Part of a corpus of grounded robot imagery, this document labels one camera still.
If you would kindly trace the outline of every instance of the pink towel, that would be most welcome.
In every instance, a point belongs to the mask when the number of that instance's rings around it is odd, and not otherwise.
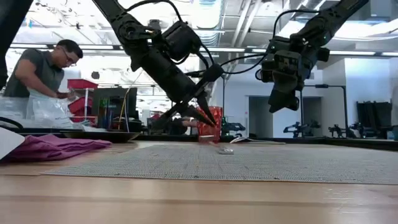
[[[52,134],[41,137],[27,136],[25,141],[4,159],[17,162],[55,161],[94,149],[104,149],[110,145],[108,141],[58,138]]]

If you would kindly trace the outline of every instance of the black tray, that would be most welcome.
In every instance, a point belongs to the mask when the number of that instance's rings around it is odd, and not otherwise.
[[[113,143],[125,143],[129,140],[133,140],[140,133],[126,133],[126,132],[86,132],[86,131],[61,131],[67,138],[74,139],[92,139],[92,140],[104,140]]]

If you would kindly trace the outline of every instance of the gray mat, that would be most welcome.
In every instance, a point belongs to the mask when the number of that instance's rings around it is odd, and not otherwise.
[[[398,153],[328,146],[158,145],[45,174],[183,180],[258,180],[398,184]]]

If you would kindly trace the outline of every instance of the desk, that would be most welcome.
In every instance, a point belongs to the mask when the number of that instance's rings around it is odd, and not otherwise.
[[[391,224],[398,220],[398,186],[394,185],[40,175],[154,144],[171,143],[118,144],[64,161],[0,166],[0,223]]]

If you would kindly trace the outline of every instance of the clear plastic bag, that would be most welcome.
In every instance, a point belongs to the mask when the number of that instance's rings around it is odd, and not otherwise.
[[[0,97],[0,116],[9,119],[25,119],[27,98]]]
[[[72,129],[68,100],[50,98],[34,90],[29,90],[30,96],[26,107],[26,118],[34,120],[42,128]]]

